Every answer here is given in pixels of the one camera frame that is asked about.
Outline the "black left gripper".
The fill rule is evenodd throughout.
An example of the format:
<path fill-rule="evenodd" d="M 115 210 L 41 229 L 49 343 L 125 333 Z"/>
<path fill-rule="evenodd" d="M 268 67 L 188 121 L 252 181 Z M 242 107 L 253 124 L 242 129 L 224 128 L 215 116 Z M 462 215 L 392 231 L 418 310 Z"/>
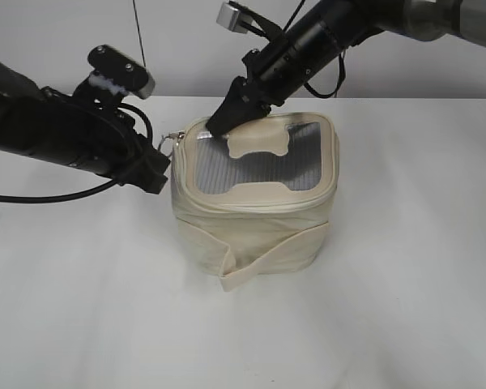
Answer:
<path fill-rule="evenodd" d="M 124 92 L 78 87 L 71 95 L 40 90 L 45 120 L 36 158 L 159 194 L 171 160 L 152 145 L 147 116 L 123 102 Z"/>

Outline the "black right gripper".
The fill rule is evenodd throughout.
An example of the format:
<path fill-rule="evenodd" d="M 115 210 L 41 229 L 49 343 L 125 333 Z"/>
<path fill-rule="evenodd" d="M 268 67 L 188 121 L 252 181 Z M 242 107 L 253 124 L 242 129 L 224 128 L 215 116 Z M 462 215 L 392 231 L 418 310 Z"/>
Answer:
<path fill-rule="evenodd" d="M 271 105 L 281 106 L 294 92 L 306 88 L 312 96 L 329 99 L 346 79 L 348 49 L 346 11 L 310 11 L 268 45 L 243 58 L 247 76 L 237 76 L 224 101 L 207 120 L 211 134 L 227 134 L 236 127 L 266 117 Z M 333 60 L 339 75 L 335 88 L 322 93 L 309 81 Z"/>

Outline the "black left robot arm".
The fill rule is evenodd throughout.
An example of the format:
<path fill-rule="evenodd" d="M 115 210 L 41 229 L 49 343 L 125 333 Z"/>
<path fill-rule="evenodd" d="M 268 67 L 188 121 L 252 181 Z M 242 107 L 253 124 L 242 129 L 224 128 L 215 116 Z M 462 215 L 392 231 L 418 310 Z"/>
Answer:
<path fill-rule="evenodd" d="M 169 156 L 153 145 L 147 115 L 124 103 L 147 99 L 155 88 L 148 70 L 110 45 L 87 56 L 91 73 L 70 95 L 39 88 L 0 62 L 0 151 L 94 173 L 107 182 L 45 197 L 0 195 L 0 203 L 63 203 L 132 185 L 157 195 L 165 187 Z"/>

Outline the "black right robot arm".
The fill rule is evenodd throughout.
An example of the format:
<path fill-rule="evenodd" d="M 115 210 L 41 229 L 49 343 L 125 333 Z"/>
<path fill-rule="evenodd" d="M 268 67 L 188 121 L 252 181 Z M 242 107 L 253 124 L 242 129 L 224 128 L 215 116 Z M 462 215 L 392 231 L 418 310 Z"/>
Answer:
<path fill-rule="evenodd" d="M 486 47 L 486 1 L 320 1 L 249 58 L 241 99 L 267 109 L 299 88 L 328 99 L 309 81 L 349 48 L 392 32 L 416 41 L 449 34 Z"/>

